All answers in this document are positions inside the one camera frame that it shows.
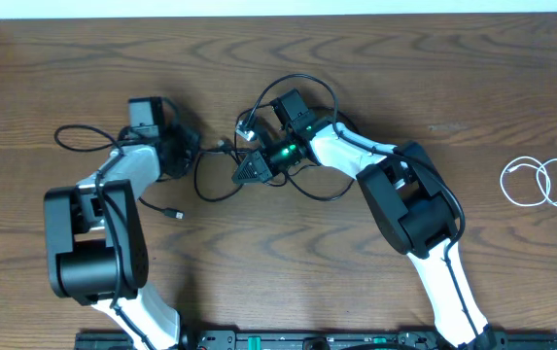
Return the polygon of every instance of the white cable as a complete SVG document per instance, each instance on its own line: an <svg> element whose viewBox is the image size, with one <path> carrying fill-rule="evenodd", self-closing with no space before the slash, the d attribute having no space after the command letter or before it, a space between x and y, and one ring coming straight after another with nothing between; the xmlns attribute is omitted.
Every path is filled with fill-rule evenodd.
<svg viewBox="0 0 557 350"><path fill-rule="evenodd" d="M520 159L528 159L530 161L533 161L534 163L536 163L538 166L532 165L530 163L519 163L517 165L513 165L515 162L517 162ZM546 171L546 165L548 165L551 162L557 161L557 158L553 158L550 160L547 160L544 163L541 163L539 160L533 158L533 157L527 157L527 156L523 156L523 157L518 157L512 161L510 161L504 168L503 171L501 172L501 179L500 179L500 184L501 184L501 190L503 191L503 194L505 195L505 197L513 204L517 205L517 206L521 206L521 207L531 207L531 206L538 206L538 205L542 205L545 202L549 203L550 205L554 205L557 207L557 200L553 201L552 199L550 199L550 188L551 188L551 182L550 182L550 176L548 176L548 172ZM513 200L510 196L509 193L507 193L507 191L505 190L505 185L503 184L503 177L505 176L505 174L508 173L512 173L515 170L526 166L526 167L530 167L532 169L535 169L535 180L538 182L538 186L540 187L540 191L541 191L541 195L543 195L543 199L539 202L535 202L535 203L519 203L515 200ZM543 178L545 178L545 188L544 185L541 183L541 176L543 176Z"/></svg>

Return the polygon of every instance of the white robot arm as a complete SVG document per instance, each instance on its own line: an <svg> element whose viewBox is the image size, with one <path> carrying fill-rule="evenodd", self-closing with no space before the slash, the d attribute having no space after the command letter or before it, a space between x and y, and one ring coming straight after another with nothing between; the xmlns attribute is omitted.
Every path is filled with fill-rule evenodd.
<svg viewBox="0 0 557 350"><path fill-rule="evenodd" d="M135 205L161 174L185 174L197 153L199 136L167 122L161 102L130 100L130 127L124 140L111 139L116 147L105 163L76 186L45 195L49 276L59 297L110 316L136 349L192 350L178 312L147 282L148 254ZM105 239L78 239L98 229Z"/></svg>
<svg viewBox="0 0 557 350"><path fill-rule="evenodd" d="M396 147L395 145L385 145L370 141L350 131L343 123L338 123L337 128L342 133L342 137L356 140L378 151L391 153ZM328 125L318 131L316 136L310 141L313 153L322 165L336 168L351 178L357 179L357 175L368 166L383 162L386 159L385 156L376 155L363 148L356 147L345 141L342 137L338 138L332 126ZM402 163L401 166L404 169L407 168L405 163ZM402 178L397 179L393 184L396 190L404 185L405 181ZM425 291L432 303L436 329L447 341L458 347L463 343L469 344L475 339L475 334L467 314L460 303L458 293L454 288L450 270L444 261L444 249L449 243L449 238L437 243L429 250L429 256L424 259L416 257L413 253L407 253L407 256L416 267ZM482 333L488 322L479 311L472 297L470 286L460 262L458 244L451 247L449 259L466 303L468 314L474 322L477 331Z"/></svg>

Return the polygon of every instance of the black cable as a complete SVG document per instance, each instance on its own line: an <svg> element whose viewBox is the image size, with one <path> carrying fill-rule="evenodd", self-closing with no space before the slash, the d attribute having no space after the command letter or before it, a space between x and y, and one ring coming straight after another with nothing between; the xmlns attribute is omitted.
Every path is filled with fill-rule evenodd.
<svg viewBox="0 0 557 350"><path fill-rule="evenodd" d="M309 167L318 167L319 165L317 164L306 164L304 166L302 166L300 169L298 169L295 173L293 174L289 174L289 176L294 177L295 175L299 174L300 171L307 169Z"/></svg>
<svg viewBox="0 0 557 350"><path fill-rule="evenodd" d="M173 218L173 219L179 219L179 220L183 220L183 218L185 218L185 213L182 212L179 209L175 209L175 208L159 208L156 205L153 205L151 203L149 203L148 201L146 201L144 198L139 197L138 201L144 205L145 207L149 208L149 209L153 209L161 214L163 214L164 216L167 216L168 218Z"/></svg>
<svg viewBox="0 0 557 350"><path fill-rule="evenodd" d="M324 110L324 111L330 111L333 112L334 109L332 107L328 107L328 106L314 106L311 107L312 110ZM338 110L338 115L344 119L345 121L347 121L347 123L349 123L349 126L351 126L351 128L354 129L354 132L356 132L357 134L360 133L360 131L358 130L358 127L356 126L356 124L354 123L354 121L351 120L351 118L347 117L347 115L341 111Z"/></svg>
<svg viewBox="0 0 557 350"><path fill-rule="evenodd" d="M118 215L119 219L121 219L121 221L124 223L124 226L127 228L128 227L127 219L126 216L122 213L121 208L119 208L119 206L116 204L114 199L112 199L112 197L110 197L105 193L103 194L103 196L105 198L105 201L107 201L112 206L112 209L114 209L116 215ZM142 331L140 331L140 329L137 328L137 326L135 326L133 322L131 322L131 319L129 319L129 317L124 313L124 311L122 311L122 308L120 306L114 305L113 309L116 315L122 319L122 321L129 327L129 329L132 330L134 333L136 333L138 337L140 337L142 342L146 345L146 347L149 350L156 350L156 348L153 346L149 338Z"/></svg>
<svg viewBox="0 0 557 350"><path fill-rule="evenodd" d="M171 178L171 177L168 177L168 178L165 178L165 179L156 179L155 182L162 183L162 182L167 182L167 181L172 181L172 180L175 180L175 179Z"/></svg>
<svg viewBox="0 0 557 350"><path fill-rule="evenodd" d="M280 184L272 184L272 183L270 183L269 181L264 182L263 184L264 184L264 185L268 185L268 186L270 186L270 187L283 187L283 186L287 185L287 177L284 176L284 177L283 177L283 181L282 181Z"/></svg>
<svg viewBox="0 0 557 350"><path fill-rule="evenodd" d="M163 211L165 211L164 208L159 208L158 206L154 206L153 204L151 204L151 203L149 203L148 201L144 200L144 198L142 198L142 197L139 197L139 198L138 198L138 201L139 201L140 203L142 203L145 207L151 208L151 209L153 209L153 210L155 210L155 211L158 211L159 213L163 213Z"/></svg>
<svg viewBox="0 0 557 350"><path fill-rule="evenodd" d="M60 139L59 139L60 132L62 132L64 130L67 130L67 129L90 130L90 131L96 132L97 134L107 138L108 140L110 140L110 143L107 144L107 145L93 147L93 148L89 148L89 149L78 149L78 148L70 147L70 146L66 145L65 143L63 143L62 141L60 141ZM121 145L110 134L108 134L107 132L105 132L105 131L103 131L99 128L96 128L96 127L90 126L90 125L86 125L86 124L67 124L67 125L63 125L63 126L59 127L53 133L53 141L55 141L55 143L59 147L65 149L65 150L68 150L68 151L72 151L72 152L95 152L95 151L105 150L106 148L109 148L109 147L112 147L112 146L115 146L119 150L122 150Z"/></svg>
<svg viewBox="0 0 557 350"><path fill-rule="evenodd" d="M321 196L311 194L311 193L306 192L305 190L303 190L298 184L296 184L296 182L291 178L291 176L289 174L285 173L285 177L291 183L291 185L293 185L296 188L296 190L298 190L300 193L304 194L305 196L309 197L310 199L314 199L314 200L318 200L318 201L334 201L334 200L337 200L337 199L341 198L342 196L344 196L352 188L352 185L354 185L354 180L352 180L352 181L349 182L347 187L341 193L339 193L337 195L333 195L333 196L321 197Z"/></svg>
<svg viewBox="0 0 557 350"><path fill-rule="evenodd" d="M114 254L116 256L116 286L114 287L114 296L112 297L112 302L110 303L110 308L114 308L121 294L122 252L121 252L121 245L119 243L119 237L116 234L116 228L114 227L114 222L112 221L112 216L110 215L110 211L108 210L108 207L105 204L103 189L101 189L101 180L103 176L104 174L100 170L96 172L96 179L94 180L94 189L96 191L96 198L103 211L103 217L105 218L105 225L107 225L107 227L110 229L110 232L112 233L111 234L112 246L114 246Z"/></svg>
<svg viewBox="0 0 557 350"><path fill-rule="evenodd" d="M472 317L470 316L470 314L468 312L468 309L466 308L466 303L464 301L464 296L462 295L462 291L460 290L459 284L458 284L457 279L455 277L455 273L453 272L453 267L451 266L451 260L449 259L449 250L451 249L451 247L453 247L460 240L460 238L462 238L462 235L464 234L464 230L466 229L466 216L464 214L464 210L462 209L462 206L460 205L459 200L457 199L455 194L453 192L451 192L451 190L444 184L444 182L440 178L440 175L437 173L437 171L435 171L430 166L428 166L425 162L423 162L419 159L416 159L416 158L413 158L413 157L405 157L405 156L397 155L395 153L390 153L390 152L378 151L378 150L375 149L375 146L368 147L366 145L361 144L358 141L351 140L351 139L345 137L343 135L343 131L339 130L338 126L337 126L338 111L339 110L338 110L338 97L336 96L336 93L334 93L334 90L326 82L324 82L324 81L322 81L318 78L315 78L313 76L310 76L308 74L303 74L303 73L290 74L290 75L284 76L282 78L278 78L273 83L271 83L269 86L267 86L265 88L265 90L261 93L259 98L257 99L257 102L255 103L255 106L252 108L252 111L250 112L250 114L248 114L248 117L245 120L245 126L249 127L250 125L254 124L254 120L255 120L255 115L254 114L255 114L256 110L259 108L259 105L260 105L262 99L264 98L265 94L271 88L273 88L275 85L277 85L278 83L283 82L283 81L288 80L288 79L291 79L291 78L304 78L304 79L311 80L313 82L316 82L316 83L320 84L322 87L324 87L330 93L330 95L332 97L332 100L333 100L333 109L332 109L332 117L331 117L332 130L334 131L334 133L336 134L336 136L338 138L342 138L346 142L348 142L348 143L350 143L350 144L352 144L356 147L368 150L372 154L376 154L376 155L380 155L380 156L386 156L387 158L393 158L393 159L396 159L396 160L399 160L399 161L403 161L403 162L411 165L412 167L414 167L415 165L420 166L421 168L425 169L426 171L430 172L433 175L433 176L431 176L431 178L447 193L447 195L454 202L454 204L456 205L456 207L458 209L458 216L459 216L459 219L460 219L460 227L458 228L458 231L455 234L455 236L451 238L450 243L444 249L444 261L446 262L447 268L449 269L449 273L451 275L451 280L453 281L453 284L455 286L455 291L457 292L458 299L460 300L460 303L462 304L462 307L464 308L463 312L466 314L466 317L467 317L467 319L470 323L470 327L472 328L472 331L474 332L474 335L479 336L479 333L476 330L476 327L474 326L474 322L472 320Z"/></svg>
<svg viewBox="0 0 557 350"><path fill-rule="evenodd" d="M210 202L210 203L215 203L215 202L219 202L219 201L223 201L226 199L231 198L232 196L236 195L239 191L241 191L241 189L243 189L243 185L237 185L237 187L230 193L227 193L225 195L216 197L216 198L209 198L205 195L203 195L202 193L200 193L200 189L198 188L198 165L200 164L200 161L202 160L202 158L207 155L207 154L214 154L212 152L207 152L207 151L200 151L198 153L198 158L196 159L196 165L193 168L193 189L196 191L196 194L198 195L198 197L200 197L200 199ZM228 153L230 154L230 156L233 158L233 160L239 164L239 161L237 160L237 157L234 156L232 153Z"/></svg>

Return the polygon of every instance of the wooden table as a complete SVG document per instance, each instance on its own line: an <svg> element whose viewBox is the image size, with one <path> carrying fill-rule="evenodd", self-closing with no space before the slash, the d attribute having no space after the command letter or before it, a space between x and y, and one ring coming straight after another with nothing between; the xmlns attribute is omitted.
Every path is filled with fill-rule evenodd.
<svg viewBox="0 0 557 350"><path fill-rule="evenodd" d="M59 125L116 133L127 98L165 95L210 147L232 137L234 118L265 86L292 72L329 82L365 136L426 147L466 210L463 264L491 323L557 331L557 208L518 208L499 189L512 158L557 157L557 15L0 21L0 348L68 349L79 330L115 327L49 285L43 194L107 156L58 148ZM305 81L269 97L292 87L330 103ZM201 187L225 192L232 170L227 157L206 159ZM317 194L347 181L331 169L297 179ZM514 174L510 191L539 199L532 179ZM188 215L178 222L139 208L150 279L192 324L433 326L413 266L384 241L357 186L332 203L259 185L211 204L187 177L145 197Z"/></svg>

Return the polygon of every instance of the white wall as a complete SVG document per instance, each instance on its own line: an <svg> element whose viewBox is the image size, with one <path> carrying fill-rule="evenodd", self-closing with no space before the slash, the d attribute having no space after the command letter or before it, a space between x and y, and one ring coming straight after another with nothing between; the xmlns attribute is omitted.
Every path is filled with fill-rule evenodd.
<svg viewBox="0 0 557 350"><path fill-rule="evenodd" d="M533 12L557 0L0 0L0 19Z"/></svg>

